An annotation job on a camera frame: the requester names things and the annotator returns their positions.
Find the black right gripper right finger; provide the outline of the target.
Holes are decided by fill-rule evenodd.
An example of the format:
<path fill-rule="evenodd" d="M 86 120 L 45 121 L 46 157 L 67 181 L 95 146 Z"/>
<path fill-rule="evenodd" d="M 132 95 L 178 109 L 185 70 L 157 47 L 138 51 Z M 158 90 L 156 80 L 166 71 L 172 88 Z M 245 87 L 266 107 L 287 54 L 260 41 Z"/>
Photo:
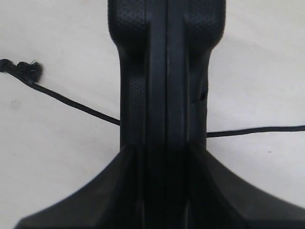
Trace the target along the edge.
<path fill-rule="evenodd" d="M 231 172 L 199 143 L 189 146 L 189 201 L 196 229 L 303 229 L 305 210 Z"/>

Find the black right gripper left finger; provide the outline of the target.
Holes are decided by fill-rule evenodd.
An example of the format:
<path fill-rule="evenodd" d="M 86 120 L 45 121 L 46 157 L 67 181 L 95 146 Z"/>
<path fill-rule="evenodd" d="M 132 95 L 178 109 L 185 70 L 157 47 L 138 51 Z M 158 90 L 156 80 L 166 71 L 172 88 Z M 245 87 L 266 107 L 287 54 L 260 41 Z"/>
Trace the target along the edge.
<path fill-rule="evenodd" d="M 139 229 L 137 152 L 125 145 L 92 181 L 21 219 L 17 229 Z"/>

